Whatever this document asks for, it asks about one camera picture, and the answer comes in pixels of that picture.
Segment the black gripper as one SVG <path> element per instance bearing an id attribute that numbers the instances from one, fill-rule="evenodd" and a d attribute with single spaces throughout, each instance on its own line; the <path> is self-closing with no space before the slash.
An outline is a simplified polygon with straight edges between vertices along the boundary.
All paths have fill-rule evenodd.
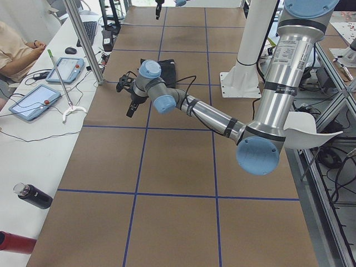
<path id="1" fill-rule="evenodd" d="M 147 100 L 146 96 L 142 97 L 135 93 L 132 93 L 131 94 L 131 103 L 130 103 L 128 110 L 126 112 L 126 116 L 132 117 L 134 115 L 134 113 L 136 112 L 136 110 L 138 109 L 139 105 L 142 103 L 145 103 L 146 100 Z"/>
<path id="2" fill-rule="evenodd" d="M 155 9 L 156 19 L 159 20 L 161 14 L 161 5 L 163 4 L 163 0 L 156 0 L 157 6 Z"/>

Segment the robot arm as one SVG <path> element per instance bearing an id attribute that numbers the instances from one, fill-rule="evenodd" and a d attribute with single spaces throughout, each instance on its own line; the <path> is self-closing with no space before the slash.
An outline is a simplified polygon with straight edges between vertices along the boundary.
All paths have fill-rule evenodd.
<path id="1" fill-rule="evenodd" d="M 174 0 L 175 6 L 176 7 L 182 7 L 186 4 L 188 0 Z M 155 0 L 156 2 L 156 8 L 155 8 L 155 18 L 159 20 L 161 10 L 162 10 L 162 5 L 165 3 L 165 0 Z"/>
<path id="2" fill-rule="evenodd" d="M 117 84 L 117 91 L 131 95 L 127 116 L 140 104 L 151 100 L 160 114 L 179 109 L 196 118 L 212 132 L 236 143 L 236 160 L 253 175 L 267 175 L 279 164 L 280 152 L 287 149 L 321 147 L 335 133 L 319 133 L 314 117 L 293 111 L 292 105 L 303 79 L 306 63 L 327 29 L 337 1 L 285 1 L 277 26 L 279 40 L 264 77 L 257 84 L 259 51 L 268 35 L 267 20 L 275 14 L 277 1 L 252 4 L 235 66 L 221 73 L 221 90 L 226 97 L 252 99 L 252 119 L 242 123 L 192 96 L 173 88 L 162 77 L 161 65 L 143 60 L 136 73 L 127 72 Z"/>

